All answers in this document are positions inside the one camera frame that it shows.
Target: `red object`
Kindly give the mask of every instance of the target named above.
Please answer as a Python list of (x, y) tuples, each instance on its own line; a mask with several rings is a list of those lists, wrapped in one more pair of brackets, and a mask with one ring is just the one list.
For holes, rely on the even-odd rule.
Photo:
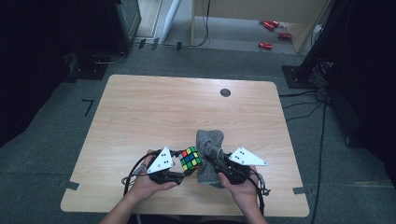
[(263, 26), (271, 32), (275, 30), (275, 26), (270, 21), (265, 21)]
[(291, 39), (291, 34), (279, 33), (277, 38), (280, 38), (280, 39)]
[(266, 43), (266, 42), (260, 42), (259, 48), (271, 50), (272, 49), (272, 44)]
[(279, 22), (278, 21), (270, 21), (271, 24), (273, 24), (273, 26), (275, 26), (275, 28), (279, 27)]

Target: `person's left hand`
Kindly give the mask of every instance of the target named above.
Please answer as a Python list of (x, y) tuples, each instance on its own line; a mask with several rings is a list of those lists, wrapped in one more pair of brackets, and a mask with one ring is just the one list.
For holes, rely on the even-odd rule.
[(146, 200), (147, 198), (151, 197), (159, 190), (168, 190), (177, 185), (176, 182), (167, 182), (163, 184), (157, 184), (154, 181), (149, 179), (147, 173), (147, 166), (149, 162), (153, 159), (153, 156), (148, 156), (144, 159), (143, 164), (144, 168), (139, 173), (141, 176), (137, 176), (136, 180), (134, 181), (133, 186), (128, 191), (128, 194), (133, 194), (138, 201)]

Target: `wooden table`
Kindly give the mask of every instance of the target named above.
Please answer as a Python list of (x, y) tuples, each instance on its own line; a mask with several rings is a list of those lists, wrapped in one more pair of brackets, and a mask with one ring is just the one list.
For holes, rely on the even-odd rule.
[[(222, 89), (231, 95), (223, 97)], [(199, 129), (224, 132), (225, 152), (241, 146), (268, 162), (258, 167), (271, 190), (264, 197), (267, 216), (309, 214), (305, 195), (292, 190), (303, 184), (274, 83), (126, 75), (113, 75), (106, 85), (70, 179), (80, 186), (66, 190), (62, 209), (109, 212), (122, 197), (121, 179), (148, 149), (194, 146)], [(242, 215), (227, 189), (199, 185), (196, 174), (158, 192), (135, 212)]]

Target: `black stand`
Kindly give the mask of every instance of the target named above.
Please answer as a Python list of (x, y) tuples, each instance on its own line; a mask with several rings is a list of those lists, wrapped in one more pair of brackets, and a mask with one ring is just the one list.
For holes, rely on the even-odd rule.
[(283, 75), (290, 89), (317, 89), (318, 87), (312, 84), (308, 78), (299, 78), (297, 72), (300, 67), (282, 65)]
[[(101, 62), (109, 62), (108, 57), (101, 58)], [(66, 82), (76, 82), (77, 79), (102, 80), (107, 70), (106, 63), (90, 63), (84, 57), (78, 57)]]
[(318, 88), (309, 81), (309, 77), (317, 63), (324, 60), (334, 60), (334, 56), (340, 54), (339, 50), (343, 44), (342, 39), (344, 37), (345, 30), (338, 27), (343, 27), (340, 26), (340, 24), (344, 24), (344, 21), (347, 18), (347, 9), (349, 5), (350, 0), (334, 2), (325, 28), (300, 66), (282, 65), (283, 75), (288, 82), (289, 88)]

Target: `rubik's cube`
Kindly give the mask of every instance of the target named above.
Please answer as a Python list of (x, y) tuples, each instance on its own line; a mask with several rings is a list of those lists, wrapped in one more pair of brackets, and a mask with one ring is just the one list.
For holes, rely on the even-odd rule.
[(202, 164), (195, 147), (189, 147), (181, 151), (181, 153), (178, 154), (178, 158), (180, 159), (185, 175), (192, 175), (192, 173)]

